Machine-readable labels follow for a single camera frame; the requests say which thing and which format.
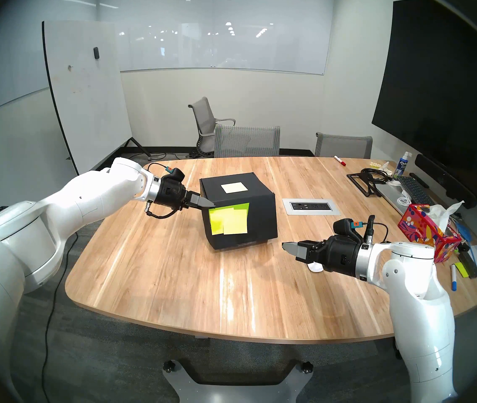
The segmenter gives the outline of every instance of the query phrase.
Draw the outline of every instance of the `cardboard box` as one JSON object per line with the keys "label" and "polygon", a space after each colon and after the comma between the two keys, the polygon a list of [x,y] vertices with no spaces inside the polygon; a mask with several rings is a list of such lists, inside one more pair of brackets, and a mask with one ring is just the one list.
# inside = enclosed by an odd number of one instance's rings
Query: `cardboard box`
{"label": "cardboard box", "polygon": [[409,205],[398,226],[409,241],[434,247],[435,263],[446,261],[462,241],[449,225],[444,234],[416,204]]}
{"label": "cardboard box", "polygon": [[[203,178],[199,180],[199,185],[201,195],[216,206],[201,211],[205,235],[212,248],[219,250],[277,238],[276,196],[255,173]],[[244,233],[226,234],[224,230],[227,227],[215,225],[214,212],[231,206],[236,206],[237,214],[247,211],[246,223],[233,223],[233,231],[243,229]]]}

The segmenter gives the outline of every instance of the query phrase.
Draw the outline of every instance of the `keyboard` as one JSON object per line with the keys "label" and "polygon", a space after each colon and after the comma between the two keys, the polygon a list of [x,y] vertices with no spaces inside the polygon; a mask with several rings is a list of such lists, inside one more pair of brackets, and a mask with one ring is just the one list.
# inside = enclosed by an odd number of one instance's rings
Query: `keyboard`
{"label": "keyboard", "polygon": [[436,202],[434,202],[431,197],[425,193],[423,186],[421,186],[413,177],[398,176],[397,180],[401,182],[403,189],[405,189],[412,198],[412,203],[427,205],[436,204]]}

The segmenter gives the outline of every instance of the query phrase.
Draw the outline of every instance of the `wooden table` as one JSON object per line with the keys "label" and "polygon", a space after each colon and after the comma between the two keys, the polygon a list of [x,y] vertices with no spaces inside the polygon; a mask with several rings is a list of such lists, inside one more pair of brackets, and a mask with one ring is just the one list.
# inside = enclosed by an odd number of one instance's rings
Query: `wooden table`
{"label": "wooden table", "polygon": [[[387,293],[338,273],[313,273],[282,249],[284,241],[327,239],[338,219],[367,221],[370,214],[388,225],[390,241],[406,240],[397,227],[399,212],[383,198],[365,198],[345,176],[370,160],[344,160],[347,167],[318,157],[165,162],[179,167],[185,186],[198,192],[200,177],[255,172],[276,194],[278,238],[215,251],[200,211],[157,220],[145,215],[144,203],[132,201],[100,225],[70,272],[67,295],[114,318],[213,338],[304,344],[393,336]],[[162,173],[155,166],[151,171]],[[333,199],[341,215],[288,216],[282,198]],[[375,230],[374,242],[380,242],[384,228]],[[460,277],[452,292],[454,262],[436,267],[457,315],[477,305],[477,279]]]}

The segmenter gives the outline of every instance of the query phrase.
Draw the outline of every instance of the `sticky note pad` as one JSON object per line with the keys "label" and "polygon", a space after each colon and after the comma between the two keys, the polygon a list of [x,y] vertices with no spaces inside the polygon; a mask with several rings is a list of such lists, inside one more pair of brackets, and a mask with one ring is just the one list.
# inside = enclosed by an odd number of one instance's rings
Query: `sticky note pad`
{"label": "sticky note pad", "polygon": [[209,209],[212,235],[247,234],[249,206],[246,203]]}
{"label": "sticky note pad", "polygon": [[222,189],[227,194],[234,194],[235,192],[244,192],[245,190],[248,190],[246,186],[242,184],[242,182],[228,183],[227,185],[220,186],[222,186]]}
{"label": "sticky note pad", "polygon": [[455,263],[455,267],[459,270],[459,273],[461,276],[468,277],[468,272],[464,268],[463,263],[461,262]]}

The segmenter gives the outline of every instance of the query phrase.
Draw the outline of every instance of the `mesh chair back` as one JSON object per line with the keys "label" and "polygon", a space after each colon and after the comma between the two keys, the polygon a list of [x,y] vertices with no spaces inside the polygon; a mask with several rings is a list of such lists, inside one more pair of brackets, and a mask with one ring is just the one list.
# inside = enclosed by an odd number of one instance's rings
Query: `mesh chair back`
{"label": "mesh chair back", "polygon": [[315,157],[371,158],[373,137],[347,137],[317,133]]}
{"label": "mesh chair back", "polygon": [[216,125],[214,157],[264,157],[279,155],[279,127]]}
{"label": "mesh chair back", "polygon": [[190,104],[188,108],[194,111],[195,123],[198,126],[198,142],[195,145],[202,154],[210,155],[214,151],[214,136],[201,136],[201,134],[214,133],[214,127],[216,125],[216,119],[211,110],[211,106],[208,104],[207,97],[202,97],[199,101]]}
{"label": "mesh chair back", "polygon": [[194,111],[195,122],[201,134],[209,134],[214,131],[216,119],[208,104],[207,97],[202,97],[199,101],[188,106]]}

